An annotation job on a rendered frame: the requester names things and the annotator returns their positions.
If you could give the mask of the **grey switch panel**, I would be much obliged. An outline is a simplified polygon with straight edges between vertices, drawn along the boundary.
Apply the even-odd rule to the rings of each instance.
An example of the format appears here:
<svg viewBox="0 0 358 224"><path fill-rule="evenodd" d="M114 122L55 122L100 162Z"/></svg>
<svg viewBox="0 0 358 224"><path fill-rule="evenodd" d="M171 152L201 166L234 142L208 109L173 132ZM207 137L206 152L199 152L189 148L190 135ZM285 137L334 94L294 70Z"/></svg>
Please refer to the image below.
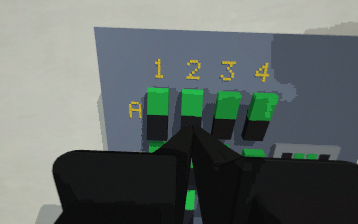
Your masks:
<svg viewBox="0 0 358 224"><path fill-rule="evenodd" d="M358 36L94 27L108 151L196 125L246 157L358 160Z"/></svg>

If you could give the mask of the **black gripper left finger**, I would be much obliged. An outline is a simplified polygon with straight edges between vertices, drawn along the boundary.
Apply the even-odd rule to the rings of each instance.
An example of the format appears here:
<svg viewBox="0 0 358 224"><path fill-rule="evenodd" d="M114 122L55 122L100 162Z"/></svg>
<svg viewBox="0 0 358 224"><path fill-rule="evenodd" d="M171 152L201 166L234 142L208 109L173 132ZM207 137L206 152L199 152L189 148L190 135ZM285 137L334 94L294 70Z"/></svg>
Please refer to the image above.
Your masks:
<svg viewBox="0 0 358 224"><path fill-rule="evenodd" d="M183 224L192 141L192 126L185 125L153 153L62 154L53 164L53 176L63 211L72 202L156 206L161 224Z"/></svg>

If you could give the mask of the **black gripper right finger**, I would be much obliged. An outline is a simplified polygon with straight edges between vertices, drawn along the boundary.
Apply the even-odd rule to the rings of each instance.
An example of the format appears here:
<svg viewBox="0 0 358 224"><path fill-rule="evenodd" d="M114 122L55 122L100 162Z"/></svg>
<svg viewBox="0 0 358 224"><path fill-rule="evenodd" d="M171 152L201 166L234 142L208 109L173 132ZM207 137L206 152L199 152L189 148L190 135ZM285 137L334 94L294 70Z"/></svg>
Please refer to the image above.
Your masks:
<svg viewBox="0 0 358 224"><path fill-rule="evenodd" d="M246 157L193 125L192 164L203 224L247 224L260 192L341 195L358 200L358 164Z"/></svg>

